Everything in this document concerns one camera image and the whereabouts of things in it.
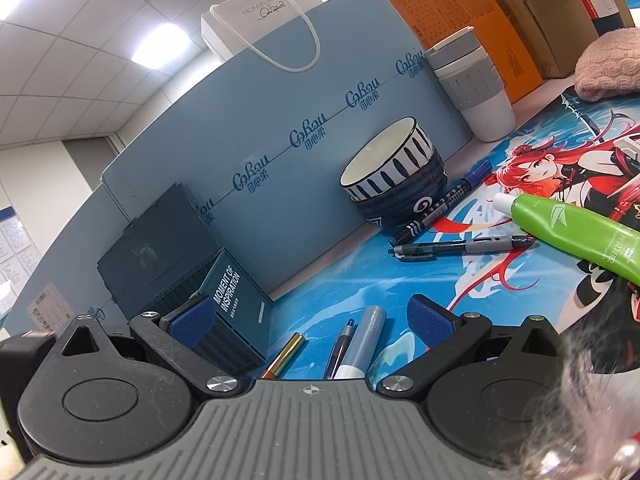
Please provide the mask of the blue foam board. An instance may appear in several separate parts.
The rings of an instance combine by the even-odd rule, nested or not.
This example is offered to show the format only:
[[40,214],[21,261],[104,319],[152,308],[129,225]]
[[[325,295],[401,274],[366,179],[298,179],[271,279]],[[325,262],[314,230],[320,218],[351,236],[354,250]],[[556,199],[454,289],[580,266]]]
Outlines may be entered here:
[[401,73],[421,51],[388,0],[329,0],[186,92],[104,184],[132,218],[186,185],[221,244],[273,290],[362,225],[340,177],[381,130],[412,117],[442,157],[469,142],[430,66]]
[[71,318],[92,315],[104,325],[126,322],[98,271],[98,261],[122,235],[128,219],[100,185],[44,253],[4,321],[14,335],[61,333]]

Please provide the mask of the gold tube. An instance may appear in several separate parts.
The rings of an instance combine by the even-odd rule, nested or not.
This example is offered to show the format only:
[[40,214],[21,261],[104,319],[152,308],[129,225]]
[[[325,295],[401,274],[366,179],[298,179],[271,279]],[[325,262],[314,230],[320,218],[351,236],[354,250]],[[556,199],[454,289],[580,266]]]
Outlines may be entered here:
[[260,378],[262,379],[277,379],[282,376],[285,372],[286,368],[297,356],[297,353],[303,345],[305,344],[306,339],[300,333],[294,333],[292,337],[288,340],[288,342],[284,345],[284,347],[280,350],[277,356],[272,360],[272,362],[267,366],[267,368],[262,373]]

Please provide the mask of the white paper shopping bag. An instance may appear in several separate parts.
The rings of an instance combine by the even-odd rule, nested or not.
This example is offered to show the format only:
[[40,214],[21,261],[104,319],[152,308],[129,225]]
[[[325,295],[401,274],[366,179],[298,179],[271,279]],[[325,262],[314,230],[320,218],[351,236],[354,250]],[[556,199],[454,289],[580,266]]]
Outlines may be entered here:
[[[307,12],[322,0],[226,0],[212,4],[201,15],[201,36],[223,61],[250,50],[267,63],[288,73],[303,73],[319,61],[321,44],[318,32]],[[256,47],[256,42],[286,23],[300,18],[314,42],[314,56],[299,67],[282,64]]]

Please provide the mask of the blue striped ceramic bowl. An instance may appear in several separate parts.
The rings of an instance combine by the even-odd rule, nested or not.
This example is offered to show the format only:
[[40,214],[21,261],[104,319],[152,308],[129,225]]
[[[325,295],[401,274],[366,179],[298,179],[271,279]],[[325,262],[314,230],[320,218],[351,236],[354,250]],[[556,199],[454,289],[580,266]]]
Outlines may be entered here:
[[403,117],[369,141],[345,167],[340,185],[367,222],[403,226],[447,186],[444,161],[416,118]]

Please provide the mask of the blue foam board left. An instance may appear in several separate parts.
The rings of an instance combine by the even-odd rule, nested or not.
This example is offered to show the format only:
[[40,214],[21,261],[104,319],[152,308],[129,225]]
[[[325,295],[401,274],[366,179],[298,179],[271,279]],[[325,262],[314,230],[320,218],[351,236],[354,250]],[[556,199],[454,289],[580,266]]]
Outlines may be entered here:
[[61,333],[71,318],[92,315],[104,325],[126,322],[98,271],[98,261],[122,235],[128,219],[100,185],[44,253],[4,321],[14,335]]

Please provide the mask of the black grey ballpoint pen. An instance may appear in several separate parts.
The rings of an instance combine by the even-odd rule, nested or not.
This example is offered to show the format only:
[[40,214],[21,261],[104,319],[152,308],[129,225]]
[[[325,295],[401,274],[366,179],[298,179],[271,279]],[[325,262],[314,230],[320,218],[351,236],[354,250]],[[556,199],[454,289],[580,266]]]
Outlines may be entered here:
[[407,244],[390,248],[388,253],[401,261],[428,261],[443,256],[486,255],[529,248],[536,238],[528,234],[477,237],[455,242]]

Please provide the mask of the dark slim pen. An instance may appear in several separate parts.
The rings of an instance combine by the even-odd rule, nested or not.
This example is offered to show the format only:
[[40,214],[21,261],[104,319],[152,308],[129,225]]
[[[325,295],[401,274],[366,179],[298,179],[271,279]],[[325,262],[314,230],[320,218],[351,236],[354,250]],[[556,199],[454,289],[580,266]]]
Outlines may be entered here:
[[337,369],[340,367],[342,359],[352,341],[352,335],[355,333],[355,320],[350,318],[345,326],[341,329],[341,333],[334,341],[331,349],[328,364],[324,370],[323,379],[331,380],[334,378]]

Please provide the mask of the blue cap marker pen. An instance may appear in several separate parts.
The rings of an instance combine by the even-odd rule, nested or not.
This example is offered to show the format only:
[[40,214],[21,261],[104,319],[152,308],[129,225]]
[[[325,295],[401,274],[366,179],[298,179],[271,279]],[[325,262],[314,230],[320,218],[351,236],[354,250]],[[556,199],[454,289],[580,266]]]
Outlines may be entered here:
[[491,174],[492,163],[488,160],[478,162],[456,185],[448,190],[432,206],[418,215],[388,241],[390,246],[409,244],[419,235],[430,228],[437,220],[442,218],[450,209],[457,206],[466,196],[474,191]]

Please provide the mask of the white grey travel cup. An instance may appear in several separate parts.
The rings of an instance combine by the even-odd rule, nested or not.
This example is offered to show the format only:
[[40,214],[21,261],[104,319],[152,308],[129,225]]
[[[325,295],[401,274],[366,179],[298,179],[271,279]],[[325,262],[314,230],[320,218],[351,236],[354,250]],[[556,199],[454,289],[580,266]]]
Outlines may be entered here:
[[478,140],[495,142],[514,130],[515,116],[506,88],[473,26],[440,40],[425,57]]

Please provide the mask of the orange box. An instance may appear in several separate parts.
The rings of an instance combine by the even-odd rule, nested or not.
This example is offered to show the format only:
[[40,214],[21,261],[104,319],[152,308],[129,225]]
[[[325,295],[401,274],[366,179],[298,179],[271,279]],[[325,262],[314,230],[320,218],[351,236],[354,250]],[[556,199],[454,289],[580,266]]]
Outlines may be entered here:
[[518,102],[542,84],[524,41],[496,0],[388,0],[429,49],[465,27],[494,61],[511,102]]

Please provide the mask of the light blue cylinder tube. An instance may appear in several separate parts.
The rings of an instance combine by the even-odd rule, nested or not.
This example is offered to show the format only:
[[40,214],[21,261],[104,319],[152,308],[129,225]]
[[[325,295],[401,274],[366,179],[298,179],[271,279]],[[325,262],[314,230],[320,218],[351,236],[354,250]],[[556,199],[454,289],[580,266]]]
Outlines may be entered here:
[[385,322],[386,311],[382,307],[369,306],[363,310],[352,341],[334,375],[335,380],[366,377]]

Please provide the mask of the green tube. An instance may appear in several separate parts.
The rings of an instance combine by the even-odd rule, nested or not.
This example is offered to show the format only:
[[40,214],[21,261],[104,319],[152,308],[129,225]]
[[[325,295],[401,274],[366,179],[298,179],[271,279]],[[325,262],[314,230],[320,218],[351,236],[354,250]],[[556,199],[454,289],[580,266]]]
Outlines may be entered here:
[[538,240],[639,284],[639,232],[629,226],[530,194],[497,193],[492,206]]

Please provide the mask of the blue foam board right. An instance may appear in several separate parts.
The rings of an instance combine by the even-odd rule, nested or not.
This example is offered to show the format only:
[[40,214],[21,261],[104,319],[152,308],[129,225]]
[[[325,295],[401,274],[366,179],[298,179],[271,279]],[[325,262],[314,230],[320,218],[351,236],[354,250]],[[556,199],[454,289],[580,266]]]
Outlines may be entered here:
[[186,92],[104,184],[132,218],[186,185],[221,244],[273,290],[362,225],[340,177],[381,130],[412,117],[442,157],[469,142],[430,66],[401,73],[421,51],[388,0],[329,0]]

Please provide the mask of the anime print desk mat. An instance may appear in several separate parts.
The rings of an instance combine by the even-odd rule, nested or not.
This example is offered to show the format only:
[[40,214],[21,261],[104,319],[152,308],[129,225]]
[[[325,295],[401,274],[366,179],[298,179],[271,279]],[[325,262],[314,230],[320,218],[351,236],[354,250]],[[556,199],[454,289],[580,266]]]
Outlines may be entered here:
[[513,247],[521,230],[494,198],[538,194],[638,226],[639,165],[622,151],[638,140],[638,96],[589,103],[573,89],[562,91],[483,154],[491,166],[487,179],[420,235],[422,244],[444,246],[443,254],[397,257],[386,233],[355,245],[277,300],[269,353],[303,335],[303,350],[285,375],[319,379],[340,330],[378,306],[386,321],[368,370],[378,382],[427,352],[426,318],[409,306],[411,297],[423,295],[453,314],[476,312],[497,325],[542,315],[558,332],[590,345],[597,372],[635,370],[638,287],[541,242]]

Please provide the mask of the brown cardboard box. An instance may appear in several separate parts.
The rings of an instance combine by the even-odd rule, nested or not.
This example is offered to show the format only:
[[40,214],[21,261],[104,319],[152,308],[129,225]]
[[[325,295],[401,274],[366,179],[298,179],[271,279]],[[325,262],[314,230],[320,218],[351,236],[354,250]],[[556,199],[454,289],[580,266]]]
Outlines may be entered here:
[[[580,0],[496,0],[546,79],[563,78],[600,36]],[[614,0],[626,28],[634,20],[626,0]]]

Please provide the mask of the dark blue storage box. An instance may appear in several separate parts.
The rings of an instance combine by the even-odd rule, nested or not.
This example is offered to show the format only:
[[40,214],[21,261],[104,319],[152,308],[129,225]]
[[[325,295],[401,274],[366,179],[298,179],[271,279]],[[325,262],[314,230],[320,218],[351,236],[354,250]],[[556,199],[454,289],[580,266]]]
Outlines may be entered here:
[[132,220],[98,271],[128,320],[143,311],[165,314],[197,294],[209,296],[248,348],[245,373],[264,366],[272,302],[214,237],[184,185],[171,185]]

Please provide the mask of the pink knitted cloth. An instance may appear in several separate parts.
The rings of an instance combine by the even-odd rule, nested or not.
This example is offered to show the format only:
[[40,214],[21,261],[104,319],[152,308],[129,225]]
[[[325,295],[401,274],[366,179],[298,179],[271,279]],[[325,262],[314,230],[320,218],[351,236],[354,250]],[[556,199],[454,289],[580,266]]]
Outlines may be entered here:
[[578,58],[574,87],[587,102],[639,91],[638,28],[620,28],[593,41]]

